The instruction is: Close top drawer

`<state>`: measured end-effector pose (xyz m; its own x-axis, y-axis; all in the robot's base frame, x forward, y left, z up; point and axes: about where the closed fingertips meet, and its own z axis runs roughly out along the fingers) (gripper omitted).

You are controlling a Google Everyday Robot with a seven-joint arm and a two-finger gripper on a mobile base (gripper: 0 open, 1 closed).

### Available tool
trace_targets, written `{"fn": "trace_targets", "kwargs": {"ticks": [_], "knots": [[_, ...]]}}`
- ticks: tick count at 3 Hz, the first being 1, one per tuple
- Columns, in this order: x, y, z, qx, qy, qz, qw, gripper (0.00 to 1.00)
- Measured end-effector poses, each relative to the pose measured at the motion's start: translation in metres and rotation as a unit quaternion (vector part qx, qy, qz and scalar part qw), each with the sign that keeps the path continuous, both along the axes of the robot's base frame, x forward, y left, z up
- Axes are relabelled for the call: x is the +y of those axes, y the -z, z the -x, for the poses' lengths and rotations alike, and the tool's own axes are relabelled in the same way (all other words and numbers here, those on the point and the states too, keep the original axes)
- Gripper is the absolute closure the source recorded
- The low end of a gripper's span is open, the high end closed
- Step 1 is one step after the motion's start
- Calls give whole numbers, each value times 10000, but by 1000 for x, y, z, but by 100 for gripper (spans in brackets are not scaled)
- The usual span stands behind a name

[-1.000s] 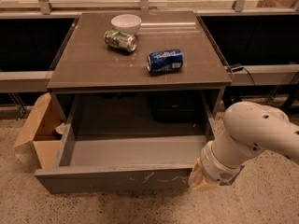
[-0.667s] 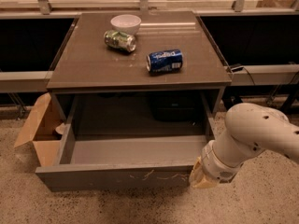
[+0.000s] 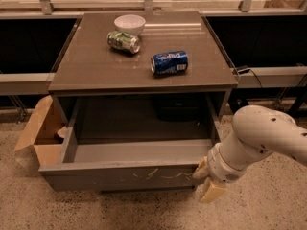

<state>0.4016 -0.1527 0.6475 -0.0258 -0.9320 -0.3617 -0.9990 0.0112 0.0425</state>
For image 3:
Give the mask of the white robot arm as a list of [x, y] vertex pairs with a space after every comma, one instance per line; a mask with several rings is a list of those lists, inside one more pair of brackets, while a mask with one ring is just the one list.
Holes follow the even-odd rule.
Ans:
[[274, 152], [307, 166], [307, 129], [280, 111], [259, 105], [240, 108], [233, 115], [232, 131], [209, 150], [193, 172], [195, 179], [204, 180], [200, 201], [210, 203], [222, 196], [249, 165]]

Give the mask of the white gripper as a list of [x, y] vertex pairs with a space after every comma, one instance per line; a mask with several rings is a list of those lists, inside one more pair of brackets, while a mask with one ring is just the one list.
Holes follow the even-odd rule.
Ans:
[[245, 173], [245, 170], [236, 170], [226, 164], [220, 154], [220, 143], [217, 143], [208, 153], [207, 157], [204, 156], [197, 168], [192, 174], [194, 179], [202, 179], [207, 177], [203, 187], [200, 201], [202, 203], [211, 203], [218, 197], [222, 196], [226, 190], [225, 183], [234, 183], [238, 181]]

